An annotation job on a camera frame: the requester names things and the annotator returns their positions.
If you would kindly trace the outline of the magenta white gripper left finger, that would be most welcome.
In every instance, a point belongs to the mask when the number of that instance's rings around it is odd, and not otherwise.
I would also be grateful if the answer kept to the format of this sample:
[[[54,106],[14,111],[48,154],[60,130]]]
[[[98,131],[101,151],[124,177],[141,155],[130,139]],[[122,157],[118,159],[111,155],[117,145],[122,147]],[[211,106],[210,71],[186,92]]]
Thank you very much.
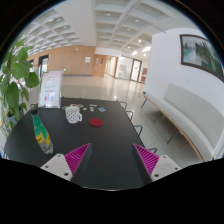
[[[87,143],[69,153],[56,154],[42,169],[68,181],[80,181],[91,155],[91,144]]]

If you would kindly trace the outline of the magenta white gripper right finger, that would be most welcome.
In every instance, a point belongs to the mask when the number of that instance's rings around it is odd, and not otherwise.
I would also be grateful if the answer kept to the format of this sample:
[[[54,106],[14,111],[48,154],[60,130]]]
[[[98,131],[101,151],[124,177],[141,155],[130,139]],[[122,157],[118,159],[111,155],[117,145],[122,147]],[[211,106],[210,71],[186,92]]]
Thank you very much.
[[[181,169],[167,155],[158,156],[137,144],[133,145],[133,156],[143,182],[154,182]]]

